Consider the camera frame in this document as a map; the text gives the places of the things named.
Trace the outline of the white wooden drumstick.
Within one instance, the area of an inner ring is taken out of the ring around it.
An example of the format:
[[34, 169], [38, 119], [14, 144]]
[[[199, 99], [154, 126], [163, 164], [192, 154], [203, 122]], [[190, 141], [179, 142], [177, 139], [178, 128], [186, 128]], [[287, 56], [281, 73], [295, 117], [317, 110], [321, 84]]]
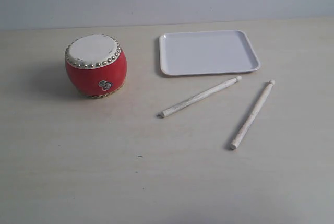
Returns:
[[256, 116], [260, 112], [261, 108], [263, 107], [264, 103], [266, 102], [269, 94], [271, 93], [271, 90], [273, 86], [275, 85], [274, 80], [269, 80], [266, 84], [266, 87], [263, 89], [262, 93], [258, 97], [257, 101], [255, 102], [250, 114], [248, 115], [246, 121], [238, 131], [235, 138], [230, 143], [231, 150], [238, 149], [239, 145], [241, 144], [242, 140], [244, 139], [246, 133], [250, 129], [252, 123], [254, 122]]
[[165, 117], [168, 117], [168, 116], [170, 116], [170, 115], [172, 115], [172, 114], [174, 114], [174, 113], [176, 113], [176, 112], [178, 112], [178, 111], [180, 111], [180, 110], [182, 110], [182, 109], [184, 109], [184, 108], [186, 108], [186, 107], [188, 107], [188, 106], [190, 106], [190, 105], [192, 105], [196, 102], [199, 102], [199, 101], [209, 97], [210, 95], [212, 95], [216, 92], [219, 92], [219, 91], [221, 91], [221, 90], [223, 90], [223, 89], [225, 89], [225, 88], [227, 88], [227, 87], [229, 87], [229, 86], [231, 86], [231, 85], [233, 85], [233, 84], [235, 84], [235, 83], [237, 83], [241, 80], [242, 80], [242, 76], [238, 75], [238, 76], [236, 76], [232, 79], [229, 79], [225, 82], [222, 82], [222, 83], [220, 83], [220, 84], [218, 84], [218, 85], [216, 85], [212, 88], [209, 88], [209, 89], [207, 89], [207, 90], [205, 90], [205, 91], [203, 91], [203, 92], [201, 92], [197, 95], [194, 95], [194, 96], [192, 96], [192, 97], [190, 97], [186, 100], [181, 101], [180, 103], [177, 103], [177, 104], [159, 112], [157, 114], [157, 117], [159, 117], [161, 119], [163, 119]]

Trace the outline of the small red drum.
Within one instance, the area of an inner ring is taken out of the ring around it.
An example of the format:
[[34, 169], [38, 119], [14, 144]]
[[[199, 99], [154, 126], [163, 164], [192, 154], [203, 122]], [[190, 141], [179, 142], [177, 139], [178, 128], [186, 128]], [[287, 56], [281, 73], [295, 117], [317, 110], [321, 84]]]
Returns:
[[122, 87], [127, 60], [115, 38], [92, 34], [75, 40], [66, 48], [65, 68], [78, 91], [91, 98], [101, 98]]

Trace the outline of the white rectangular tray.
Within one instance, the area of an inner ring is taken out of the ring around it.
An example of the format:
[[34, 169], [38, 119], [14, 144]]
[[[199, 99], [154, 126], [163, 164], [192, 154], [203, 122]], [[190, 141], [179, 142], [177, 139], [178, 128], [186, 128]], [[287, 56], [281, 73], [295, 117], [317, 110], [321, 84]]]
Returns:
[[168, 76], [251, 73], [261, 67], [240, 30], [165, 33], [159, 37], [159, 61]]

